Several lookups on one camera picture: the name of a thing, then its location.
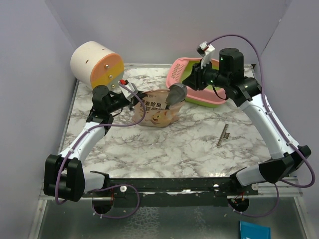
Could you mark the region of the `cat litter paper bag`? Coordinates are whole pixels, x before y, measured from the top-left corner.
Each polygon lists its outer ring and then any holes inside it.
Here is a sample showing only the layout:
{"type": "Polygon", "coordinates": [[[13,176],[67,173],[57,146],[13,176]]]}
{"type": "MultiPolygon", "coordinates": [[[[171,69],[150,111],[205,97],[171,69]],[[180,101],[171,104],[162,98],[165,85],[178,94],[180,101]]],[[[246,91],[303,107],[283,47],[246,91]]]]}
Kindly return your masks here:
{"type": "Polygon", "coordinates": [[[167,127],[168,125],[179,120],[179,111],[184,106],[184,101],[170,106],[166,110],[165,100],[168,96],[169,89],[157,89],[146,92],[143,98],[145,107],[140,103],[134,107],[133,122],[139,125],[151,127],[167,127]]]}

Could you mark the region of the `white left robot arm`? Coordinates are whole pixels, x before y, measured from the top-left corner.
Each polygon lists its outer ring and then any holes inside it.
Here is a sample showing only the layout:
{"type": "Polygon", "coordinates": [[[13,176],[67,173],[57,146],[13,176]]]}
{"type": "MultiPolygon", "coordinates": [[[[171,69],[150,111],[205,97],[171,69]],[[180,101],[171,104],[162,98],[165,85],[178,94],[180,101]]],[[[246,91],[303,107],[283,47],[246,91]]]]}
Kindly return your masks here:
{"type": "Polygon", "coordinates": [[[83,164],[95,145],[112,127],[113,112],[124,107],[132,108],[137,103],[143,107],[146,93],[139,91],[133,83],[119,81],[120,93],[109,90],[105,85],[93,89],[92,108],[85,126],[75,140],[58,155],[49,155],[45,161],[43,192],[53,196],[57,204],[66,201],[77,202],[84,193],[94,191],[106,196],[110,191],[106,174],[85,173],[83,164]]]}

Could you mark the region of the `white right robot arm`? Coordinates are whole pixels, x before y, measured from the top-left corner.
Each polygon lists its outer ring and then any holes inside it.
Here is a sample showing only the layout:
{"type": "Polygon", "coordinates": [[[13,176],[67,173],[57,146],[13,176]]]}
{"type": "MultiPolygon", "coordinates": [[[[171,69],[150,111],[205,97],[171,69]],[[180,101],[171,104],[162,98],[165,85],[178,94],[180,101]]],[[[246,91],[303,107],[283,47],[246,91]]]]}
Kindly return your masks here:
{"type": "Polygon", "coordinates": [[[226,97],[231,99],[252,121],[264,140],[271,158],[256,166],[246,167],[234,173],[229,189],[240,195],[247,185],[269,182],[277,183],[296,171],[304,159],[311,155],[307,145],[301,146],[280,123],[272,111],[266,97],[262,96],[261,85],[255,78],[244,75],[244,56],[236,48],[225,48],[219,52],[219,68],[212,68],[212,45],[199,46],[202,56],[192,67],[190,75],[183,84],[193,90],[204,90],[211,85],[223,88],[226,97]]]}

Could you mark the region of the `metal ruler bag clip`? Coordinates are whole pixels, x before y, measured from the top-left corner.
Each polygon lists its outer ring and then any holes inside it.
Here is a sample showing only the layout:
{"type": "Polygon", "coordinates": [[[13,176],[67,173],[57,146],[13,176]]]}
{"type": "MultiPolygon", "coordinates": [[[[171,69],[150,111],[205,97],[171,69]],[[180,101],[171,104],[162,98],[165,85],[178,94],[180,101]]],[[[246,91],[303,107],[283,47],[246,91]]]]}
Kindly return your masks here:
{"type": "Polygon", "coordinates": [[[226,125],[224,126],[223,130],[222,130],[222,133],[221,133],[220,138],[219,138],[219,140],[218,140],[218,143],[217,143],[217,145],[216,145],[217,147],[221,147],[223,141],[224,141],[225,139],[228,139],[228,138],[229,138],[230,133],[227,132],[228,128],[229,128],[229,124],[226,124],[226,125]]]}

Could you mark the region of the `metal litter scoop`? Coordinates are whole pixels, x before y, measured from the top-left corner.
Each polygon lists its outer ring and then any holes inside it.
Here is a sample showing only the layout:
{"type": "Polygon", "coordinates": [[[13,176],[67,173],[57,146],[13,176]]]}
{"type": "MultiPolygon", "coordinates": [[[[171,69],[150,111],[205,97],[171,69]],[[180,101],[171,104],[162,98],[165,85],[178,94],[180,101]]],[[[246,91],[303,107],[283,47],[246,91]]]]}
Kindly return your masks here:
{"type": "Polygon", "coordinates": [[[175,83],[169,87],[169,93],[165,100],[166,110],[169,109],[170,106],[178,104],[185,100],[187,96],[187,86],[182,83],[175,83]]]}

